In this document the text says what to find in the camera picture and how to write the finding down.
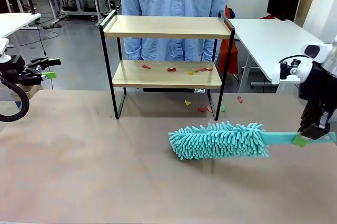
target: two-tier shelf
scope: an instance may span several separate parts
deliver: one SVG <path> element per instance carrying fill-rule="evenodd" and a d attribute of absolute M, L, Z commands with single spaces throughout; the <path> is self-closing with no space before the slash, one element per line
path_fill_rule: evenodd
<path fill-rule="evenodd" d="M 221 17 L 231 27 L 231 31 Z M 126 87 L 136 87 L 207 89 L 214 119 L 218 120 L 235 34 L 235 28 L 221 13 L 219 13 L 219 17 L 176 17 L 125 16 L 117 15 L 116 11 L 112 11 L 101 22 L 100 33 L 116 119 L 119 119 L 121 115 Z M 114 77 L 112 77 L 110 70 L 105 37 L 117 38 L 120 64 Z M 123 60 L 120 37 L 215 39 L 215 43 L 211 62 Z M 222 78 L 220 78 L 214 64 L 218 39 L 230 40 Z M 142 68 L 143 64 L 151 66 L 151 70 Z M 167 71 L 168 68 L 173 67 L 176 68 L 176 72 Z M 213 71 L 198 72 L 193 75 L 187 74 L 199 68 L 211 68 Z M 123 87 L 124 90 L 124 96 L 119 107 L 117 107 L 114 87 Z M 212 102 L 210 89 L 220 90 L 216 109 Z"/>

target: shirt sleeve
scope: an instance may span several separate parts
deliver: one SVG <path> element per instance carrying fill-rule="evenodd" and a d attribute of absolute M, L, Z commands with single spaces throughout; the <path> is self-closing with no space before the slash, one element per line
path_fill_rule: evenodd
<path fill-rule="evenodd" d="M 210 17 L 217 17 L 219 12 L 225 11 L 225 3 L 226 0 L 212 0 Z M 215 61 L 218 57 L 219 49 L 220 49 L 221 41 L 219 40 L 216 47 Z M 203 50 L 203 61 L 212 61 L 214 48 L 214 40 L 206 39 Z"/>
<path fill-rule="evenodd" d="M 123 15 L 142 15 L 139 0 L 122 0 Z M 125 52 L 131 60 L 140 60 L 142 52 L 141 38 L 125 38 Z"/>

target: black monitor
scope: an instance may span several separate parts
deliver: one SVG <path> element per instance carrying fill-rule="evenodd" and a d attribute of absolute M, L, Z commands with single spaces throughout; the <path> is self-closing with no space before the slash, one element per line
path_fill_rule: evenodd
<path fill-rule="evenodd" d="M 269 0 L 267 13 L 275 16 L 278 19 L 284 18 L 293 22 L 295 20 L 299 1 L 300 0 Z"/>

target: black metal frame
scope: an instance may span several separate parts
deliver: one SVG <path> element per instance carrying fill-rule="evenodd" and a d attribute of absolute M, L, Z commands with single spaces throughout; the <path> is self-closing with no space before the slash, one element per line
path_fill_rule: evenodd
<path fill-rule="evenodd" d="M 117 107 L 114 85 L 113 85 L 113 82 L 112 82 L 112 75 L 111 75 L 111 69 L 110 69 L 110 63 L 109 63 L 109 56 L 108 56 L 108 52 L 107 52 L 105 35 L 104 35 L 104 28 L 108 25 L 108 23 L 116 15 L 117 15 L 117 11 L 112 10 L 111 13 L 100 23 L 100 35 L 101 35 L 101 40 L 102 40 L 102 45 L 103 45 L 106 72 L 107 72 L 107 77 L 108 77 L 109 85 L 110 85 L 112 104 L 113 104 L 113 107 L 114 107 L 115 117 L 116 117 L 116 119 L 119 119 L 120 116 L 121 116 L 123 105 L 124 105 L 124 100 L 125 100 L 125 96 L 126 96 L 126 88 L 125 87 L 123 88 L 124 96 L 122 97 L 120 105 Z M 226 84 L 227 72 L 228 72 L 228 67 L 229 67 L 229 63 L 230 63 L 230 59 L 231 59 L 231 53 L 232 53 L 232 47 L 233 47 L 234 35 L 235 35 L 235 28 L 232 25 L 232 23 L 228 20 L 228 18 L 226 16 L 224 16 L 222 13 L 219 13 L 218 17 L 219 18 L 223 17 L 225 22 L 228 23 L 229 26 L 231 27 L 232 31 L 231 31 L 231 36 L 230 36 L 230 44 L 229 44 L 229 48 L 228 48 L 228 51 L 227 51 L 227 59 L 226 59 L 226 62 L 225 62 L 224 72 L 223 72 L 223 76 L 222 76 L 222 79 L 221 79 L 219 101 L 217 103 L 215 114 L 214 114 L 214 108 L 215 107 L 214 107 L 214 104 L 213 104 L 213 101 L 212 101 L 211 90 L 210 89 L 207 90 L 207 96 L 208 96 L 209 101 L 210 101 L 210 105 L 211 105 L 211 108 L 212 108 L 212 114 L 213 114 L 214 120 L 219 119 L 222 96 L 223 96 L 223 91 L 224 91 L 225 84 Z M 117 45 L 118 45 L 118 55 L 120 57 L 120 60 L 122 60 L 121 39 L 119 37 L 117 37 Z M 217 39 L 214 42 L 212 62 L 215 61 L 216 47 L 217 47 Z"/>

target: person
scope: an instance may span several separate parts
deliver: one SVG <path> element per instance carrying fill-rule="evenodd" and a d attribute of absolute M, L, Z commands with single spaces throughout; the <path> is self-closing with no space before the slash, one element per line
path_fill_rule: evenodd
<path fill-rule="evenodd" d="M 123 15 L 218 17 L 226 0 L 122 0 Z M 126 38 L 132 60 L 211 61 L 214 40 Z"/>

